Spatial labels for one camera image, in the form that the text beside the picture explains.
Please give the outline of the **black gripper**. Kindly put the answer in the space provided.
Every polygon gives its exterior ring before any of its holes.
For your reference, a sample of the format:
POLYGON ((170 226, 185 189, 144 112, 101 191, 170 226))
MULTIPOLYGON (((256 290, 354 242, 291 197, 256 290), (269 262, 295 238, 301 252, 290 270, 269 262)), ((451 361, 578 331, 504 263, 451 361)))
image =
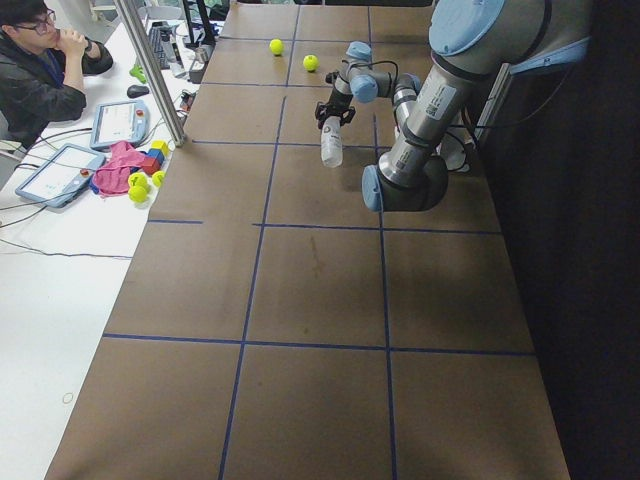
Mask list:
POLYGON ((314 115, 317 125, 323 126, 330 117, 337 117, 341 126, 349 124, 356 114, 355 108, 351 105, 352 100, 351 94, 332 92, 326 103, 316 104, 314 115))

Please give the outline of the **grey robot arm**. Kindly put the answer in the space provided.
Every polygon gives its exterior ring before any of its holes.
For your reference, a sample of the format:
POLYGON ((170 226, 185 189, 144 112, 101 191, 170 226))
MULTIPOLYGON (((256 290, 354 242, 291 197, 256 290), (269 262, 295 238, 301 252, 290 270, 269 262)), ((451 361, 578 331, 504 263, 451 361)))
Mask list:
POLYGON ((330 98, 318 103, 321 160, 342 163, 340 130, 355 115, 352 100, 388 98, 397 136, 390 151, 365 168, 361 187, 374 211, 426 211, 448 187, 437 154, 474 88, 503 64, 512 72, 541 72, 580 61, 589 40, 590 1, 440 1, 429 28, 432 67, 425 80, 375 70, 369 45, 354 41, 329 74, 330 98))

